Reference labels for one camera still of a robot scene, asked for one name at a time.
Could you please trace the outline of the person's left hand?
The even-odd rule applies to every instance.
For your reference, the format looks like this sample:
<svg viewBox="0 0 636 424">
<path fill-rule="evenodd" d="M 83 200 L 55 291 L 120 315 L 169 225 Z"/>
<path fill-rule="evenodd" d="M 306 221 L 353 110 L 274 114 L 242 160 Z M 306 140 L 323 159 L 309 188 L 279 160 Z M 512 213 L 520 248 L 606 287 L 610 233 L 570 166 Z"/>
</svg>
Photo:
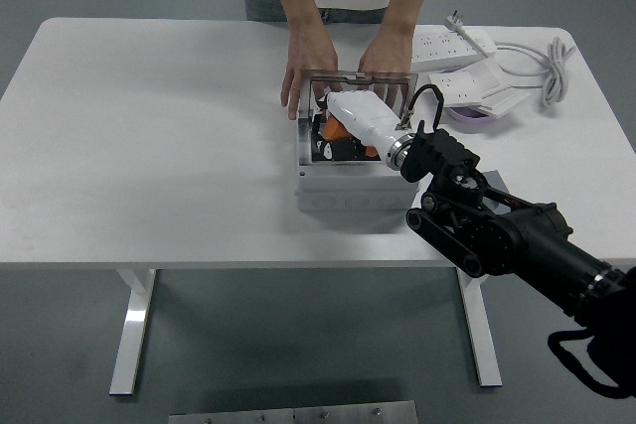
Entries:
<svg viewBox="0 0 636 424">
<path fill-rule="evenodd" d="M 363 73 L 409 73 L 413 29 L 381 26 L 359 60 Z"/>
</svg>

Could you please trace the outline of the person's right hand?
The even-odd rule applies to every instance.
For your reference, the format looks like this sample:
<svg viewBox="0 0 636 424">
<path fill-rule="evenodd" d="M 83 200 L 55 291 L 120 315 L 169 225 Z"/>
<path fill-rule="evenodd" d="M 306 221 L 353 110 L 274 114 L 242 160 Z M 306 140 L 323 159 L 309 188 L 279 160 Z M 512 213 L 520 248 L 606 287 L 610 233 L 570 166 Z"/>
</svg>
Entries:
<svg viewBox="0 0 636 424">
<path fill-rule="evenodd" d="M 291 25 L 288 55 L 280 92 L 281 106 L 289 120 L 297 118 L 305 71 L 335 71 L 338 57 L 331 37 L 322 23 Z"/>
</svg>

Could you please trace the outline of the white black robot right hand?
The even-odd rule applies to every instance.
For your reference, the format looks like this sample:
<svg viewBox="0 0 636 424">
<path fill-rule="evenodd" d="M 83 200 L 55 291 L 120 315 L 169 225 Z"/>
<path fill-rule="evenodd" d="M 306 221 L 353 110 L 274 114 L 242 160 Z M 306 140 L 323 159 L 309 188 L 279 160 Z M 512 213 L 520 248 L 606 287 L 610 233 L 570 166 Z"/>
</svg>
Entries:
<svg viewBox="0 0 636 424">
<path fill-rule="evenodd" d="M 372 91 L 328 92 L 316 101 L 309 130 L 313 162 L 374 162 L 400 168 L 414 138 Z"/>
</svg>

